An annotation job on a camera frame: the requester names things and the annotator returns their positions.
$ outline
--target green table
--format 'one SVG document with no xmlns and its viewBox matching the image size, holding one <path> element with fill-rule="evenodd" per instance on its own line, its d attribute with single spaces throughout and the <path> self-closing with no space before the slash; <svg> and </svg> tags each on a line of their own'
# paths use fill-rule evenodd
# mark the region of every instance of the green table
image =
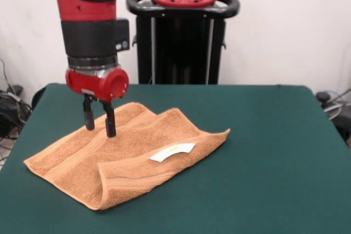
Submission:
<svg viewBox="0 0 351 234">
<path fill-rule="evenodd" d="M 130 101 L 232 132 L 151 193 L 94 212 L 22 163 L 83 123 L 82 98 L 51 84 L 0 172 L 1 233 L 351 233 L 351 154 L 307 88 L 133 85 L 115 106 Z"/>
</svg>

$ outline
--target red robot arm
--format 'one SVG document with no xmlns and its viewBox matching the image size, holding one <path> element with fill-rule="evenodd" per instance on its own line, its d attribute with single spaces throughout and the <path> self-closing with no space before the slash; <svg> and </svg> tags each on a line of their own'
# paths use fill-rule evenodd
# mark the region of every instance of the red robot arm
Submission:
<svg viewBox="0 0 351 234">
<path fill-rule="evenodd" d="M 116 135 L 111 102 L 125 95 L 129 80 L 117 52 L 129 49 L 129 22 L 116 19 L 116 0 L 57 0 L 69 69 L 67 85 L 84 95 L 86 127 L 94 129 L 91 103 L 107 113 L 108 137 Z"/>
</svg>

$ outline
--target towel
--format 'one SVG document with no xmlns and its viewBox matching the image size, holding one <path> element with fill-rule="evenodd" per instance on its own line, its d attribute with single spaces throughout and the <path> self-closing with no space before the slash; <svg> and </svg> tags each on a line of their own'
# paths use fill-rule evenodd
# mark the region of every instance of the towel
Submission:
<svg viewBox="0 0 351 234">
<path fill-rule="evenodd" d="M 230 132 L 206 133 L 179 109 L 156 115 L 134 102 L 116 108 L 115 117 L 116 137 L 106 137 L 101 116 L 93 131 L 82 127 L 24 163 L 89 209 L 103 210 L 150 192 L 191 167 L 225 142 Z M 185 143 L 195 146 L 189 153 L 175 151 Z M 152 159 L 165 152 L 162 162 Z"/>
</svg>

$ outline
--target white wall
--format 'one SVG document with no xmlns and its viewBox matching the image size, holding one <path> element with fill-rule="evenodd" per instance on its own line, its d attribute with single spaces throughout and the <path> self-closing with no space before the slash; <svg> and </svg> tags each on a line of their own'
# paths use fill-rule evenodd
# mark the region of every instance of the white wall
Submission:
<svg viewBox="0 0 351 234">
<path fill-rule="evenodd" d="M 240 2 L 240 14 L 228 20 L 220 83 L 338 91 L 351 85 L 351 0 Z M 56 1 L 0 3 L 0 57 L 10 81 L 25 87 L 27 100 L 47 83 L 64 83 L 67 61 Z M 118 16 L 131 20 L 134 36 L 134 16 L 125 0 L 117 8 Z M 121 53 L 120 62 L 137 83 L 136 49 Z"/>
</svg>

